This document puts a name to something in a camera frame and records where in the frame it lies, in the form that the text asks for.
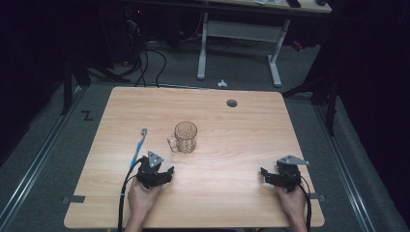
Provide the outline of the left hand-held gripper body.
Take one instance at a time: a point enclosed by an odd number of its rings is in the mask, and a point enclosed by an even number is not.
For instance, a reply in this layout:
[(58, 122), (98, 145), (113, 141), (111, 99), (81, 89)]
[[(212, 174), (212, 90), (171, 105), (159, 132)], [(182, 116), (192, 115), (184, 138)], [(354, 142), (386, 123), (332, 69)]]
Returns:
[(157, 187), (154, 185), (155, 177), (159, 174), (159, 169), (164, 158), (152, 151), (148, 152), (146, 157), (140, 159), (141, 164), (138, 168), (136, 178), (147, 189)]

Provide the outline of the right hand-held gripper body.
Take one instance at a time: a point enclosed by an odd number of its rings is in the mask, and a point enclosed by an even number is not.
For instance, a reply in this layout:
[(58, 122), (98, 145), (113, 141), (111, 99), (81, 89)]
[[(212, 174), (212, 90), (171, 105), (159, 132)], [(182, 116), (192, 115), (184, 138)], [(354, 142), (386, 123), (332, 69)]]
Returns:
[(277, 160), (278, 174), (284, 179), (284, 187), (288, 192), (293, 191), (301, 183), (299, 165), (309, 166), (309, 162), (293, 155)]

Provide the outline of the blue toothbrush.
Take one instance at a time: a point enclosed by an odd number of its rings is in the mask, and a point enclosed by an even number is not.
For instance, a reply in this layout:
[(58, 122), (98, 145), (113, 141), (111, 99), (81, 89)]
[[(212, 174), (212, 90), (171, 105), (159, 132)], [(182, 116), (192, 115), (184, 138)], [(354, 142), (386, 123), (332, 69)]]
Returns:
[(147, 135), (147, 131), (148, 131), (148, 130), (147, 130), (146, 128), (143, 128), (143, 129), (141, 130), (141, 139), (139, 140), (139, 142), (138, 142), (137, 145), (136, 145), (136, 148), (135, 148), (135, 151), (134, 151), (134, 155), (133, 155), (132, 161), (131, 161), (131, 163), (130, 163), (130, 169), (133, 169), (133, 168), (135, 167), (135, 165), (136, 165), (136, 162), (137, 162), (137, 158), (138, 158), (140, 149), (141, 149), (141, 147), (142, 147), (142, 145), (143, 145), (143, 143), (144, 143), (144, 140), (145, 140), (145, 138), (146, 138), (146, 135)]

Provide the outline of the clear glass mug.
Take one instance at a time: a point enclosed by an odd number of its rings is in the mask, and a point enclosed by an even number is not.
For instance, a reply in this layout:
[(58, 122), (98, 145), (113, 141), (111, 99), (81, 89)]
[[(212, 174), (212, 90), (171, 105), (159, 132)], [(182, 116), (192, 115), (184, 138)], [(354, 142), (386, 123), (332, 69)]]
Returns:
[(173, 153), (189, 154), (196, 147), (197, 127), (189, 121), (180, 122), (174, 132), (167, 137), (168, 145)]

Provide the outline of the person's left hand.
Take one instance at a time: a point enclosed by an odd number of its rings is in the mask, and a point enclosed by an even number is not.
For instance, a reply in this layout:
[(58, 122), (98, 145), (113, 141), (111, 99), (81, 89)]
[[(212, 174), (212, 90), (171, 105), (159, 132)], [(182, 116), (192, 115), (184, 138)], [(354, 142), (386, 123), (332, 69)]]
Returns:
[(131, 207), (129, 221), (143, 222), (154, 206), (160, 191), (161, 187), (145, 188), (134, 179), (128, 195)]

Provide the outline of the person's right hand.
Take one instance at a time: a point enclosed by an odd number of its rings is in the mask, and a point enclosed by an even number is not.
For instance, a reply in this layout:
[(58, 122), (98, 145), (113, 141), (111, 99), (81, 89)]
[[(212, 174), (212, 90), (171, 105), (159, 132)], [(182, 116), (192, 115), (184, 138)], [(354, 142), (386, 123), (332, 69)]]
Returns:
[(292, 224), (305, 224), (305, 195), (303, 191), (296, 187), (288, 192), (286, 188), (276, 187), (280, 199), (281, 207), (288, 216)]

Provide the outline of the black metal stand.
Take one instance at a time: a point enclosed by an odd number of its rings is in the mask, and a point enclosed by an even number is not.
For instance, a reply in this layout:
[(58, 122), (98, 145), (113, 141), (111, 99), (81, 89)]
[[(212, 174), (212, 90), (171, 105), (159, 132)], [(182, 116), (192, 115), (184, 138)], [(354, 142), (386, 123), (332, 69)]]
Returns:
[(286, 92), (282, 93), (284, 98), (289, 98), (299, 93), (311, 92), (310, 102), (313, 105), (327, 104), (325, 114), (325, 125), (330, 135), (334, 135), (334, 119), (337, 113), (337, 86), (339, 78), (339, 67), (333, 58), (318, 55), (305, 81)]
[(122, 77), (120, 74), (115, 74), (108, 69), (97, 65), (84, 57), (69, 55), (64, 63), (64, 77), (63, 77), (63, 110), (62, 114), (67, 115), (69, 109), (73, 105), (73, 78), (80, 87), (88, 87), (91, 84), (88, 69), (91, 68), (101, 73), (108, 79), (128, 83), (129, 80)]

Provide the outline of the white-legged wooden desk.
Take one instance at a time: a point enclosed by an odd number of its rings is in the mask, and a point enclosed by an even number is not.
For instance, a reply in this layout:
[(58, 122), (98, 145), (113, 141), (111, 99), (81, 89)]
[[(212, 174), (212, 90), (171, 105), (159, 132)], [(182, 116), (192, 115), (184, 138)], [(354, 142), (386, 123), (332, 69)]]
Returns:
[[(316, 0), (298, 0), (301, 8), (291, 8), (286, 0), (125, 0), (136, 5), (152, 8), (168, 8), (179, 11), (200, 11), (202, 16), (201, 49), (199, 53), (197, 78), (206, 76), (207, 39), (209, 37), (239, 39), (274, 43), (274, 53), (267, 56), (273, 83), (281, 86), (277, 59), (293, 16), (328, 16), (332, 7)], [(234, 22), (228, 19), (210, 19), (209, 13), (233, 14), (250, 19), (252, 15), (266, 16), (263, 23)]]

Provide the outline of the dark equipment with red light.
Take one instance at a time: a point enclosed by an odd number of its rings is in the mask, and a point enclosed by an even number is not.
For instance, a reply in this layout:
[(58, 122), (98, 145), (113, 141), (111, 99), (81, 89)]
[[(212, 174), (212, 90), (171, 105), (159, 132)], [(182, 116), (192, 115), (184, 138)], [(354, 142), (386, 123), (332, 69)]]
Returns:
[(141, 10), (139, 8), (126, 6), (124, 8), (124, 15), (128, 38), (130, 39), (131, 45), (135, 45), (143, 34)]

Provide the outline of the metal floor rail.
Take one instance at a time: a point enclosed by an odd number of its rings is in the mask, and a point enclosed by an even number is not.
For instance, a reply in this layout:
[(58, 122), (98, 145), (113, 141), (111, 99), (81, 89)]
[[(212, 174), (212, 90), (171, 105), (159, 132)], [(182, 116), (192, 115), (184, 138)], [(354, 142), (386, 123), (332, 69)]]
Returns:
[(72, 101), (60, 111), (63, 104), (63, 88), (45, 106), (30, 124), (12, 154), (0, 167), (0, 232), (6, 232), (21, 204), (42, 172), (51, 150), (73, 108), (82, 98), (86, 87), (70, 91)]
[(344, 191), (346, 192), (346, 195), (354, 211), (356, 219), (360, 225), (361, 231), (375, 232), (374, 224), (368, 214), (364, 200), (357, 189), (357, 186), (352, 178), (352, 175), (348, 170), (342, 152), (338, 147), (337, 140), (333, 135), (331, 135), (327, 128), (326, 116), (322, 107), (314, 105), (312, 108), (321, 125), (322, 130), (324, 131), (327, 137), (328, 143), (330, 144), (332, 155), (336, 163), (337, 173), (343, 184)]

